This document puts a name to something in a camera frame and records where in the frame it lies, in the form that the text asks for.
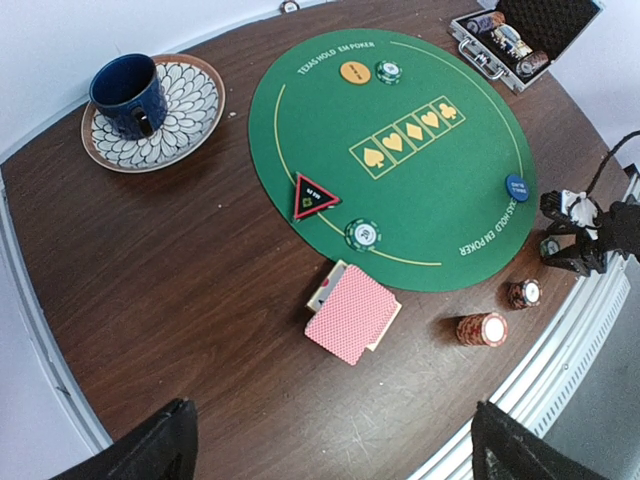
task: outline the red triangle outline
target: red triangle outline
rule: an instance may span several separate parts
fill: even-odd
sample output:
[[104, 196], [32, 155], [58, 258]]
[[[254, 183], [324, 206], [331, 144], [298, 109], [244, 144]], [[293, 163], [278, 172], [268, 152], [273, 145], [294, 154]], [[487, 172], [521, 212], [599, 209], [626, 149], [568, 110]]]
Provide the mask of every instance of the red triangle outline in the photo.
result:
[[[296, 200], [295, 200], [294, 214], [293, 214], [293, 219], [294, 220], [302, 220], [303, 218], [306, 218], [309, 215], [313, 215], [314, 213], [317, 213], [317, 212], [319, 212], [321, 210], [325, 210], [325, 209], [327, 209], [329, 207], [332, 207], [332, 206], [337, 205], [338, 203], [340, 203], [340, 198], [336, 197], [333, 193], [331, 193], [326, 188], [321, 187], [320, 185], [318, 185], [316, 182], [311, 180], [306, 175], [303, 175], [301, 173], [298, 173], [297, 175], [298, 175], [298, 177], [297, 177], [297, 180], [296, 180]], [[298, 209], [298, 205], [300, 205], [300, 187], [302, 186], [302, 180], [304, 180], [307, 183], [311, 184], [314, 188], [317, 188], [318, 190], [320, 190], [322, 193], [324, 193], [328, 197], [331, 197], [331, 200], [329, 200], [326, 203], [323, 203], [322, 205], [318, 205], [317, 207], [312, 208], [311, 210], [308, 210], [308, 211], [304, 212], [301, 215], [300, 211]]]

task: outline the deck of cards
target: deck of cards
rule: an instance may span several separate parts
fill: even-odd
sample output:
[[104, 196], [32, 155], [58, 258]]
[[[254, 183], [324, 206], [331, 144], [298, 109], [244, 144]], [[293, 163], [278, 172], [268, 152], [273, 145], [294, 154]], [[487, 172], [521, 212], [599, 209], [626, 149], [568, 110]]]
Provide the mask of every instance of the deck of cards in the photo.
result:
[[402, 305], [358, 267], [340, 260], [307, 307], [316, 314], [305, 335], [355, 365], [365, 349], [376, 349]]

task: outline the patterned plate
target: patterned plate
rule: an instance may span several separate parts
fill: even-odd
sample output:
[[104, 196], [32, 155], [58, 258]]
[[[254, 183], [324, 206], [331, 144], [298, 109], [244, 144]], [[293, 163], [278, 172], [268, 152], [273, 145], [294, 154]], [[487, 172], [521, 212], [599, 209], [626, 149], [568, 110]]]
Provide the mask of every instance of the patterned plate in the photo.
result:
[[168, 114], [152, 136], [124, 140], [89, 103], [82, 143], [97, 163], [123, 173], [144, 173], [179, 162], [211, 135], [224, 110], [224, 84], [208, 63], [190, 55], [153, 57], [167, 96]]

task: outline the blue mug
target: blue mug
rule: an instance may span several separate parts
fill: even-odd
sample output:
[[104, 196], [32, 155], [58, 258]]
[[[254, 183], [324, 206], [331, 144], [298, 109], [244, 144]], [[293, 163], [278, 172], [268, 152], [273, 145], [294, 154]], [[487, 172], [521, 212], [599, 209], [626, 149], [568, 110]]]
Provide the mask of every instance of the blue mug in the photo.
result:
[[153, 135], [167, 116], [156, 64], [141, 53], [112, 60], [96, 74], [89, 96], [115, 132], [127, 140]]

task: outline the dark brown table surface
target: dark brown table surface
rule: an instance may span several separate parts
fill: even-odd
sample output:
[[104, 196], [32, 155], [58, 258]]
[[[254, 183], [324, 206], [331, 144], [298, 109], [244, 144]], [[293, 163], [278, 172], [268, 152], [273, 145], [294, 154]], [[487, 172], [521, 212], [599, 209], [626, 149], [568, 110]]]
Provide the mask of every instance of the dark brown table surface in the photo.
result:
[[[349, 367], [303, 335], [304, 304], [332, 265], [273, 207], [247, 141], [254, 89], [293, 45], [366, 27], [454, 52], [447, 25], [477, 8], [355, 0], [249, 25], [189, 52], [218, 69], [228, 103], [188, 159], [146, 175], [105, 170], [84, 152], [79, 109], [3, 166], [35, 291], [114, 439], [190, 397], [200, 479], [405, 478], [504, 381], [575, 283], [540, 264], [541, 215], [522, 252], [481, 285], [396, 291], [400, 316], [378, 350]], [[605, 146], [556, 81], [546, 75], [519, 97], [496, 89], [531, 143], [540, 191], [584, 189]], [[626, 185], [613, 162], [595, 197], [606, 206]], [[507, 312], [505, 282], [527, 277], [542, 282], [543, 305]], [[452, 318], [491, 310], [508, 313], [506, 345], [459, 346]]]

